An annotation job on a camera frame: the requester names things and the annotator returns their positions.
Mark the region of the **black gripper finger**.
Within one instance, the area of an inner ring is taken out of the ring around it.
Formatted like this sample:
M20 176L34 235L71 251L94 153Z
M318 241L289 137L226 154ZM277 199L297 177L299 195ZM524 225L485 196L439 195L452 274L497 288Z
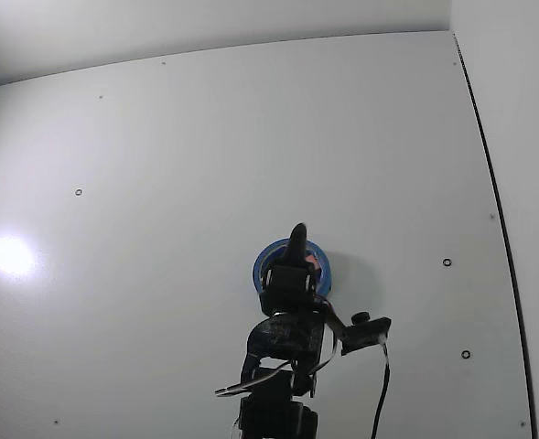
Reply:
M291 231L286 249L283 253L283 263L286 266L307 265L307 226L298 223Z

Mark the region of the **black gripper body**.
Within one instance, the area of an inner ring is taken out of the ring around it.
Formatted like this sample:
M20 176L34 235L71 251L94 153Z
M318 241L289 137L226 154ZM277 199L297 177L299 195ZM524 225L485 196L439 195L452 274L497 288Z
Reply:
M260 272L259 301L266 316L297 313L315 303L320 270L312 263L304 266L273 264Z

